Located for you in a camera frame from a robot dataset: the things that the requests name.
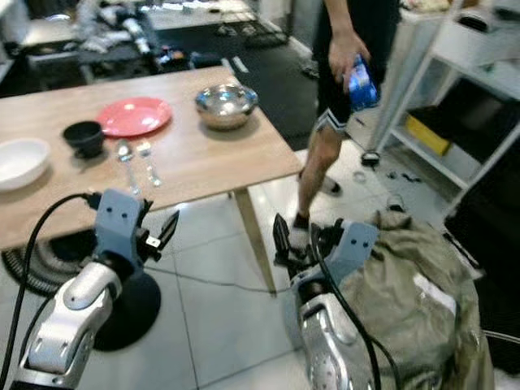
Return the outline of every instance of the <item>fork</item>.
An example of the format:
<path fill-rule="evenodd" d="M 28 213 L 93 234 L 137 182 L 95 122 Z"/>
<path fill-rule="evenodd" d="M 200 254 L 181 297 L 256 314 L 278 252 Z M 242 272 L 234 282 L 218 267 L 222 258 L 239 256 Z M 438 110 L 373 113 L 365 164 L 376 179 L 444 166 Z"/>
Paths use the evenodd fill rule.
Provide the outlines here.
<path fill-rule="evenodd" d="M 159 179 L 154 162 L 152 161 L 152 145 L 148 141 L 144 141 L 137 146 L 137 153 L 146 161 L 148 180 L 152 182 L 154 187 L 159 187 L 163 182 Z"/>

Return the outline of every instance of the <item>electric cord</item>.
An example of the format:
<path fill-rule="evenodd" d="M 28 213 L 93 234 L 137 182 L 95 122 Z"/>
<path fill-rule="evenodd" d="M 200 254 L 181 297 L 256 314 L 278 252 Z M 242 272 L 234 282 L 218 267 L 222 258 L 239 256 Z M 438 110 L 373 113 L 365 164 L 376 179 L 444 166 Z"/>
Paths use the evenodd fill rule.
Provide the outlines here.
<path fill-rule="evenodd" d="M 4 354 L 4 361 L 2 364 L 2 373 L 0 374 L 0 389 L 4 389 L 7 381 L 7 374 L 9 373 L 9 366 L 11 365 L 11 358 L 13 354 L 13 348 L 15 347 L 15 339 L 16 339 L 16 331 L 18 329 L 18 322 L 20 320 L 20 312 L 22 309 L 22 303 L 24 301 L 25 290 L 27 288 L 27 280 L 30 269 L 31 257 L 33 255 L 34 246 L 36 244 L 36 239 L 38 237 L 38 233 L 41 230 L 41 227 L 45 223 L 45 221 L 49 218 L 49 216 L 58 209 L 62 204 L 69 202 L 72 199 L 83 198 L 90 205 L 94 201 L 94 196 L 98 197 L 98 194 L 89 195 L 87 193 L 75 193 L 60 199 L 55 202 L 51 207 L 49 207 L 45 213 L 40 217 L 36 226 L 32 230 L 31 236 L 27 243 L 27 248 L 25 250 L 24 256 L 24 274 L 22 277 L 22 281 L 18 288 L 18 295 L 16 297 L 15 309 L 13 311 L 13 317 L 11 320 L 11 329 L 9 331 L 9 337 L 7 339 L 7 347 L 6 352 Z"/>
<path fill-rule="evenodd" d="M 24 354 L 25 354 L 25 349 L 27 349 L 27 344 L 29 342 L 29 337 L 31 337 L 31 333 L 33 333 L 33 329 L 34 327 L 36 326 L 36 322 L 38 321 L 38 319 L 40 318 L 41 316 L 41 313 L 43 313 L 43 310 L 47 307 L 47 305 L 49 304 L 49 302 L 53 299 L 54 297 L 47 297 L 40 305 L 40 307 L 38 308 L 37 312 L 34 314 L 34 316 L 32 317 L 32 321 L 31 323 L 29 324 L 29 327 L 27 328 L 27 331 L 25 332 L 25 336 L 24 336 L 24 340 L 22 341 L 22 345 L 19 349 L 19 359 L 18 359 L 18 363 L 20 364 L 22 362 L 22 359 L 24 358 Z"/>
<path fill-rule="evenodd" d="M 319 249 L 318 235 L 319 235 L 319 227 L 316 224 L 312 223 L 310 226 L 310 242 L 311 242 L 310 249 L 311 249 L 312 255 L 314 256 L 314 259 L 318 261 L 319 267 L 321 268 L 322 273 L 325 276 L 325 279 L 329 283 L 332 292 L 336 296 L 336 299 L 340 303 L 341 307 L 343 307 L 343 310 L 346 312 L 346 314 L 350 317 L 354 326 L 359 331 L 359 334 L 361 335 L 361 337 L 365 343 L 366 350 L 367 350 L 368 356 L 370 358 L 370 365 L 372 367 L 372 375 L 374 376 L 375 390 L 381 390 L 381 374 L 379 371 L 379 363 L 377 362 L 377 356 L 375 355 L 374 345 L 372 344 L 374 342 L 375 338 L 371 337 L 368 334 L 368 332 L 366 331 L 365 327 L 363 326 L 361 320 L 354 313 L 354 311 L 350 307 L 349 303 L 345 300 L 345 298 L 343 297 L 343 294 L 341 293 L 340 289 L 338 288 L 337 283 L 332 278 L 331 272 L 329 271 L 327 264 L 323 260 L 323 256 Z M 381 343 L 379 343 L 376 340 L 374 342 L 374 344 L 376 344 L 381 349 L 381 351 L 383 352 L 385 357 L 390 362 L 390 366 L 392 367 L 392 371 L 394 374 L 394 379 L 396 381 L 396 387 L 398 390 L 401 390 L 401 377 L 399 376 L 396 363 L 393 361 L 390 353 L 381 345 Z"/>
<path fill-rule="evenodd" d="M 196 276 L 180 274 L 179 272 L 175 272 L 175 271 L 161 270 L 160 268 L 155 268 L 153 266 L 145 266 L 145 269 L 151 270 L 151 271 L 156 271 L 156 272 L 162 272 L 163 274 L 174 275 L 181 279 L 192 280 L 194 282 L 198 282 L 198 283 L 202 283 L 202 284 L 212 284 L 214 286 L 220 286 L 220 287 L 236 287 L 236 288 L 239 288 L 240 290 L 249 291 L 251 293 L 265 293 L 265 294 L 277 293 L 277 294 L 279 294 L 279 293 L 286 293 L 287 291 L 289 291 L 291 289 L 290 287 L 287 287 L 287 288 L 282 288 L 282 289 L 276 290 L 276 291 L 269 291 L 265 288 L 247 287 L 247 286 L 242 286 L 241 284 L 236 284 L 233 282 L 218 282 L 215 280 L 198 278 Z"/>

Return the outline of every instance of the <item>table leg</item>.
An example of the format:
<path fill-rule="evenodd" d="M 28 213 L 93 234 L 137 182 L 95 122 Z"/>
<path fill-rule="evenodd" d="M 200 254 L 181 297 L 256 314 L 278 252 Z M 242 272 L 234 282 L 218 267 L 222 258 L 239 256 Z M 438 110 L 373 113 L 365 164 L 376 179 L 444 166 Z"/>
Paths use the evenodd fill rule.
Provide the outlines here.
<path fill-rule="evenodd" d="M 253 203 L 249 196 L 247 188 L 235 190 L 235 199 L 244 221 L 245 231 L 249 237 L 249 241 L 253 246 L 254 254 L 257 258 L 258 265 L 262 271 L 263 279 L 266 282 L 267 289 L 272 295 L 276 295 L 275 281 L 269 267 L 269 258 L 267 257 L 266 247 L 263 244 L 262 232 L 258 226 L 257 216 L 254 213 Z"/>

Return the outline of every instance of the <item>black stand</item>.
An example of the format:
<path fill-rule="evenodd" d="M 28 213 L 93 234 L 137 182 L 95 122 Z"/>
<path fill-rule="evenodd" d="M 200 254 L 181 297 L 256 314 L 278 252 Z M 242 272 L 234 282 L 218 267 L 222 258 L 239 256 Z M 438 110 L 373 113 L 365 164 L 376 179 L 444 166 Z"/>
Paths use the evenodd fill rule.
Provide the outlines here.
<path fill-rule="evenodd" d="M 155 279 L 144 272 L 134 275 L 97 333 L 94 348 L 108 352 L 135 343 L 154 325 L 160 308 L 161 290 Z"/>

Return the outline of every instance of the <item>blue can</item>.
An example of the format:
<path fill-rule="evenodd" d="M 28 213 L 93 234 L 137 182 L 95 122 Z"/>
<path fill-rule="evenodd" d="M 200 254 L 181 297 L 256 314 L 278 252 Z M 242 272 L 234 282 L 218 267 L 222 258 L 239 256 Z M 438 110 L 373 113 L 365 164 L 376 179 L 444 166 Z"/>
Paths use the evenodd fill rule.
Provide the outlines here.
<path fill-rule="evenodd" d="M 375 107 L 379 103 L 379 92 L 375 87 L 361 55 L 356 56 L 349 80 L 352 111 Z"/>

